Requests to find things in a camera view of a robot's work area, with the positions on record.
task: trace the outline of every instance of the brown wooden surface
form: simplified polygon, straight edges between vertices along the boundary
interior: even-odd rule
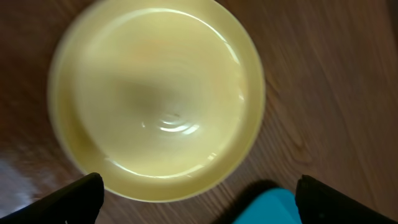
[[[47,70],[92,0],[0,1],[0,217],[81,177],[49,124]],[[261,133],[214,189],[175,203],[106,193],[97,223],[211,223],[250,183],[312,175],[398,220],[398,13],[384,0],[220,0],[267,79]]]

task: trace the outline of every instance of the black object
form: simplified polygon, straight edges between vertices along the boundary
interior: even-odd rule
[[[298,181],[295,200],[303,224],[397,223],[309,175]]]
[[[94,224],[103,203],[102,177],[92,173],[0,219],[0,224]]]

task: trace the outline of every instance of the blue object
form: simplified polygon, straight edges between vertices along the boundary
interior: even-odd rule
[[[258,196],[233,224],[302,224],[294,194],[268,190]]]

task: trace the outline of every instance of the yellow plate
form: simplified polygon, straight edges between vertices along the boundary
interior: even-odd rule
[[[255,47],[212,0],[97,2],[50,72],[62,147],[135,200],[181,200],[222,181],[250,150],[263,109]]]

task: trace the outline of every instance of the wooden table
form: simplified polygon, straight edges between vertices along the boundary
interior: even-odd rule
[[[46,82],[57,42],[91,2],[0,1],[0,217],[82,176],[54,138]],[[250,155],[181,202],[106,192],[97,223],[212,223],[249,184],[272,179],[294,191],[302,174],[398,220],[398,2],[220,3],[250,33],[267,80]]]

